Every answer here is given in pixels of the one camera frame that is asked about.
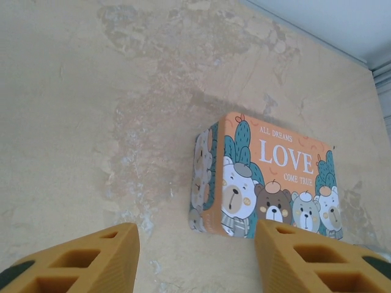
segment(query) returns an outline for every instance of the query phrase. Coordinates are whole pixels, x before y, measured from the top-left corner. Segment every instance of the green cactus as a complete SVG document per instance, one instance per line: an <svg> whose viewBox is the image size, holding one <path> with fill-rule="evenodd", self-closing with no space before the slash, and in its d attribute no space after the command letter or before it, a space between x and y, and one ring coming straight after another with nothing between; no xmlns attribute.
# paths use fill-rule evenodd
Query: green cactus
<svg viewBox="0 0 391 293"><path fill-rule="evenodd" d="M235 131L235 162L239 162L241 150L250 146L250 125L246 120L242 120Z"/></svg>
<svg viewBox="0 0 391 293"><path fill-rule="evenodd" d="M250 166L250 160L251 160L251 153L249 147L248 146L242 147L238 162Z"/></svg>
<svg viewBox="0 0 391 293"><path fill-rule="evenodd" d="M334 172L334 159L331 151L326 153L326 161L321 160L320 155L318 155L316 165L318 166L319 175L315 179L315 195L320 195L319 190L321 187L327 186L331 189L333 186L337 186Z"/></svg>
<svg viewBox="0 0 391 293"><path fill-rule="evenodd" d="M291 206L291 211L293 211L293 203L294 203L294 200L291 200L290 202L289 202L289 204L290 204L290 206ZM291 225L293 226L293 224L294 224L294 217L292 217L292 221L291 221Z"/></svg>
<svg viewBox="0 0 391 293"><path fill-rule="evenodd" d="M327 167L328 167L330 173L332 173L335 176L334 158L332 156L332 151L328 151L326 153L326 163L327 163Z"/></svg>
<svg viewBox="0 0 391 293"><path fill-rule="evenodd" d="M316 176L315 179L315 195L320 195L319 190L320 187L326 186L326 182L322 180L320 175Z"/></svg>
<svg viewBox="0 0 391 293"><path fill-rule="evenodd" d="M319 161L318 163L318 171L319 175L323 181L326 181L326 176L329 173L329 169L327 167L327 163L324 161Z"/></svg>
<svg viewBox="0 0 391 293"><path fill-rule="evenodd" d="M216 162L217 162L217 132L219 129L219 123L215 123L211 126L212 129L212 166L210 168L211 171L211 179L209 181L209 197L208 201L203 204L203 210L206 211L210 209L214 203L214 187L216 185Z"/></svg>
<svg viewBox="0 0 391 293"><path fill-rule="evenodd" d="M258 215L256 211L252 212L249 216L249 232L247 234L247 238L253 239L255 237L255 229L257 227Z"/></svg>
<svg viewBox="0 0 391 293"><path fill-rule="evenodd" d="M326 176L326 186L330 187L337 186L337 182L335 180L335 176L332 173L327 174Z"/></svg>
<svg viewBox="0 0 391 293"><path fill-rule="evenodd" d="M258 183L260 183L263 186L265 186L265 181L263 179L263 175L262 175L261 169L259 169L259 167L256 165L256 163L251 162L250 163L250 169L251 169L251 172L252 172L251 179L257 180Z"/></svg>
<svg viewBox="0 0 391 293"><path fill-rule="evenodd" d="M236 159L235 156L235 143L233 142L232 137L224 137L224 156L230 157L232 161Z"/></svg>
<svg viewBox="0 0 391 293"><path fill-rule="evenodd" d="M319 226L318 232L320 235L327 236L327 228L326 228L326 226L324 226L322 221L320 221L320 226Z"/></svg>

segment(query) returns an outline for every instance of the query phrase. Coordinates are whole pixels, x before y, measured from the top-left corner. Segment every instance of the water stain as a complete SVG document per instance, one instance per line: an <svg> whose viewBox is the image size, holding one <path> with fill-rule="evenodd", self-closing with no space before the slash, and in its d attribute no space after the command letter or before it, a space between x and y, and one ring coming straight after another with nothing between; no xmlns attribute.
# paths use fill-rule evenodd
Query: water stain
<svg viewBox="0 0 391 293"><path fill-rule="evenodd" d="M142 50L148 15L139 13L132 5L112 5L100 8L97 17L104 26L104 34L117 49Z"/></svg>
<svg viewBox="0 0 391 293"><path fill-rule="evenodd" d="M361 189L362 181L358 181L352 189L343 191L343 196L340 196L341 217L348 223L345 226L349 227L349 232L363 243L380 246L371 217L362 206Z"/></svg>
<svg viewBox="0 0 391 293"><path fill-rule="evenodd" d="M4 212L2 212L0 214L1 222L7 223L8 225L11 225L14 212L15 212L15 208L6 209Z"/></svg>
<svg viewBox="0 0 391 293"><path fill-rule="evenodd" d="M111 215L112 224L135 222L145 240L153 234L153 215L162 205L180 200L181 208L188 209L189 196L174 197L174 193L189 190L190 194L197 134L231 111L271 118L268 110L259 114L199 89L182 89L175 96L181 98L170 99L154 84L140 98L121 100L115 111L118 152L110 161L112 175L105 197L122 208ZM265 97L265 108L277 106L270 96ZM273 122L287 127L282 121Z"/></svg>
<svg viewBox="0 0 391 293"><path fill-rule="evenodd" d="M263 110L262 114L264 116L270 115L272 108L277 107L278 103L271 96L269 96L267 93L265 93L263 100L266 102L266 106L265 106L265 109Z"/></svg>
<svg viewBox="0 0 391 293"><path fill-rule="evenodd" d="M178 9L172 9L172 10L169 11L169 15L168 15L169 19L175 18L177 16L179 16L179 10Z"/></svg>
<svg viewBox="0 0 391 293"><path fill-rule="evenodd" d="M273 25L273 29L275 30L276 34L277 34L277 38L281 41L285 41L287 39L287 36L285 35L284 31L281 30L281 27L278 23L276 23L275 21L272 22L272 25Z"/></svg>
<svg viewBox="0 0 391 293"><path fill-rule="evenodd" d="M209 10L210 1L191 1L188 3L189 10Z"/></svg>
<svg viewBox="0 0 391 293"><path fill-rule="evenodd" d="M158 293L167 293L168 285L167 283L160 283L158 287Z"/></svg>
<svg viewBox="0 0 391 293"><path fill-rule="evenodd" d="M225 17L228 18L229 20L232 19L235 16L232 12L226 11L225 12Z"/></svg>
<svg viewBox="0 0 391 293"><path fill-rule="evenodd" d="M153 266L153 273L155 275L158 275L161 273L161 265L158 261L150 261L149 263L151 266Z"/></svg>

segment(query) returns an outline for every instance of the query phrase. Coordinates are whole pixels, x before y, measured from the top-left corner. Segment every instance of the hollow plastic block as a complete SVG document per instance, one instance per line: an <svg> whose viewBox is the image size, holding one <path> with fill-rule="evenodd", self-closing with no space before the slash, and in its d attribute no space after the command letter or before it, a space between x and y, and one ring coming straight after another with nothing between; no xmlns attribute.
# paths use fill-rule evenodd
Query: hollow plastic block
<svg viewBox="0 0 391 293"><path fill-rule="evenodd" d="M139 252L136 224L123 223L17 261L1 293L130 293Z"/></svg>
<svg viewBox="0 0 391 293"><path fill-rule="evenodd" d="M260 220L255 250L265 293L391 292L387 274L363 258L384 259L366 248Z"/></svg>

